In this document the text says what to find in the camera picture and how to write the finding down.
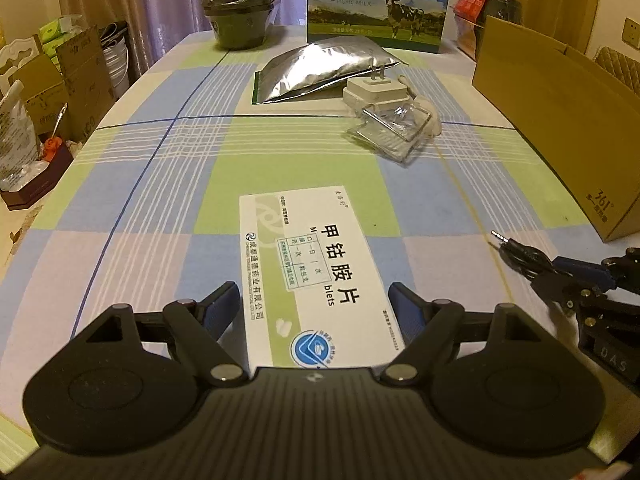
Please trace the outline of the white medicine box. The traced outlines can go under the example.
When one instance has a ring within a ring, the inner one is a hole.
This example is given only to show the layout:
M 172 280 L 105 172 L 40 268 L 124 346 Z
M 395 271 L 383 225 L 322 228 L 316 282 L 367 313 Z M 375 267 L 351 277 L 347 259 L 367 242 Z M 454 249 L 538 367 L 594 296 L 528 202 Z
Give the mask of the white medicine box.
M 344 186 L 244 195 L 239 218 L 250 370 L 378 367 L 404 350 Z

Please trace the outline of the clear plastic blister pack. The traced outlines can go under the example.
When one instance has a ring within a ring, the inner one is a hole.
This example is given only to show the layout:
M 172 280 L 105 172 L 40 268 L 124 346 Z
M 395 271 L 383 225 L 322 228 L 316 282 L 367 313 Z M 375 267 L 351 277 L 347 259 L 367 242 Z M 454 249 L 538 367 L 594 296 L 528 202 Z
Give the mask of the clear plastic blister pack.
M 403 164 L 425 142 L 442 133 L 442 121 L 431 102 L 409 100 L 387 110 L 363 107 L 346 138 Z

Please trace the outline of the white power adapter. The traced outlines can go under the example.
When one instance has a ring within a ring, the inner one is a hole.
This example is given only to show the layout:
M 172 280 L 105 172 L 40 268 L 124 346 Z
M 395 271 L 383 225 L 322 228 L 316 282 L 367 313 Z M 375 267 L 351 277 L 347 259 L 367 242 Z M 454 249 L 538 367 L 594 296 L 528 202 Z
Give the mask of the white power adapter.
M 375 67 L 371 73 L 350 77 L 343 89 L 343 101 L 356 114 L 365 108 L 375 112 L 394 110 L 409 101 L 407 87 L 385 73 L 386 66 Z

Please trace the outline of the silver foil pouch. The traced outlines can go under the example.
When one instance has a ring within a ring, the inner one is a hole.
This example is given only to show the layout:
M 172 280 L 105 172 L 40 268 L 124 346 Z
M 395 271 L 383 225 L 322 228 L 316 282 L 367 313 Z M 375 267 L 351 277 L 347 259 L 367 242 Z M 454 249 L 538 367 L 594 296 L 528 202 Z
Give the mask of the silver foil pouch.
M 400 59 L 363 36 L 322 39 L 272 58 L 255 73 L 253 104 L 297 99 L 350 77 L 393 67 Z

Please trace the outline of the brown cardboard box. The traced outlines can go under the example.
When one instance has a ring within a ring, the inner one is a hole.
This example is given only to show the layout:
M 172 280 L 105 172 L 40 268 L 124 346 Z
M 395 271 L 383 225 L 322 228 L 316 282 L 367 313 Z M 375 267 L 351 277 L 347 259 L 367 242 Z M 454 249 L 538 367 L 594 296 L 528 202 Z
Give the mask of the brown cardboard box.
M 568 44 L 488 18 L 472 80 L 572 194 L 600 239 L 639 229 L 639 99 Z

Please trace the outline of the quilted brown chair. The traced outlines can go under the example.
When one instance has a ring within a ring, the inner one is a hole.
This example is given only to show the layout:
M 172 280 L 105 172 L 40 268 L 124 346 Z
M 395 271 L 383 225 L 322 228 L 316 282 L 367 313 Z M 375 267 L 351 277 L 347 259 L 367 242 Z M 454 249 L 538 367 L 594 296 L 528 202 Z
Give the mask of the quilted brown chair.
M 594 58 L 600 67 L 640 96 L 640 63 L 609 47 L 602 47 Z

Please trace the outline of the white plastic bag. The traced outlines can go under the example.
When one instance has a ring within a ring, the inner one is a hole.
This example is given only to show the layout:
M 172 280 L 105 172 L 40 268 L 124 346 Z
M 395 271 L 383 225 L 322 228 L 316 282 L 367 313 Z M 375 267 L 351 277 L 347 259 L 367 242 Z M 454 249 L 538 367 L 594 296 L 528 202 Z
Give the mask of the white plastic bag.
M 10 192 L 21 179 L 23 168 L 40 157 L 35 127 L 21 92 L 24 84 L 14 81 L 1 101 L 1 191 Z

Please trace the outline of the red packaged box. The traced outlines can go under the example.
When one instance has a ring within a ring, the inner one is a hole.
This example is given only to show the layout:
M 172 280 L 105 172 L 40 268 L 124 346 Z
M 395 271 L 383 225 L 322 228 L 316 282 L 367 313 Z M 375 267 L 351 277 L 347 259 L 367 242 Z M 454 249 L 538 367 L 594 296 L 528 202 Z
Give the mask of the red packaged box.
M 471 23 L 477 23 L 487 0 L 458 0 L 454 14 Z

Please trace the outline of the blue milk carton box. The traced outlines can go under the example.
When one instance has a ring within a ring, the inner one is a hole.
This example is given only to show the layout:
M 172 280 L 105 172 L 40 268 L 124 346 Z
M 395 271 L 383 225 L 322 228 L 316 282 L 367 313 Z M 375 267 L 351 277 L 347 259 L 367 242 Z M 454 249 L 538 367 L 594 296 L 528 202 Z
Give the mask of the blue milk carton box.
M 436 53 L 449 0 L 307 0 L 307 40 L 363 36 L 382 47 Z

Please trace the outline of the dark wrapped bowl container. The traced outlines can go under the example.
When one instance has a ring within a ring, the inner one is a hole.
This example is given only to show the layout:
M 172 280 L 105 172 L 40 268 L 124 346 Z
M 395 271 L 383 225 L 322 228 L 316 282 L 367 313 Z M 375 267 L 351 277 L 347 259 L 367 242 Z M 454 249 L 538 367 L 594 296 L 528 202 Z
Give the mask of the dark wrapped bowl container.
M 277 0 L 202 0 L 203 12 L 212 25 L 219 47 L 246 50 L 266 38 Z

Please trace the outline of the orange handled screwdriver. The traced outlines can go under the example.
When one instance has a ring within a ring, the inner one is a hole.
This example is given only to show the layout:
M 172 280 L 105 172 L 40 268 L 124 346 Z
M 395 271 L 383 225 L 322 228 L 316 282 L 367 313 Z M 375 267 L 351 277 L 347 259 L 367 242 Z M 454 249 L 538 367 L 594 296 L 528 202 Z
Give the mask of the orange handled screwdriver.
M 61 107 L 60 112 L 58 113 L 58 118 L 56 118 L 54 128 L 46 142 L 43 143 L 42 159 L 45 162 L 52 162 L 52 159 L 54 159 L 54 156 L 64 143 L 63 139 L 58 135 L 58 129 L 60 128 L 61 122 L 65 116 L 67 107 L 67 103 Z

